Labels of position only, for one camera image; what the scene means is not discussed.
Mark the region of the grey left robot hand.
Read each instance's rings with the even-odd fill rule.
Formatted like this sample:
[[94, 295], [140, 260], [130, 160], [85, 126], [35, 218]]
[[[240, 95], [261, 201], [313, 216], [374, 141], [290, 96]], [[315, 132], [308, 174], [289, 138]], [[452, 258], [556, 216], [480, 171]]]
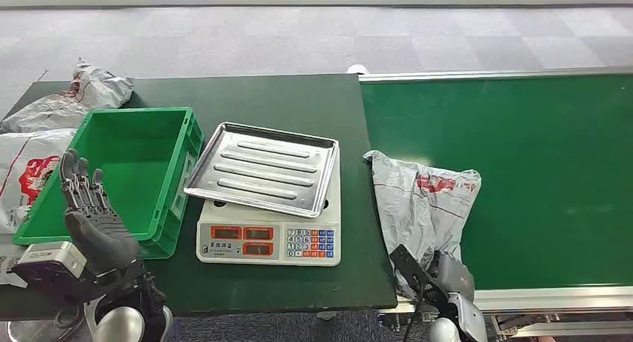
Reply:
[[139, 243], [110, 203], [102, 170], [89, 176], [88, 165], [76, 150], [66, 150], [60, 161], [60, 190], [72, 243], [87, 259], [89, 271], [100, 275], [135, 262]]

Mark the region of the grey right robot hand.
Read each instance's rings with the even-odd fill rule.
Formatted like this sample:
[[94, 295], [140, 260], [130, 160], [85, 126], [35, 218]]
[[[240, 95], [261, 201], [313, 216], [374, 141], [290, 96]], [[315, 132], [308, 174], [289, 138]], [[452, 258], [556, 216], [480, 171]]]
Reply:
[[468, 268], [448, 252], [436, 250], [428, 269], [431, 292], [428, 299], [436, 308], [446, 305], [450, 293], [457, 293], [466, 301], [474, 302], [474, 278]]

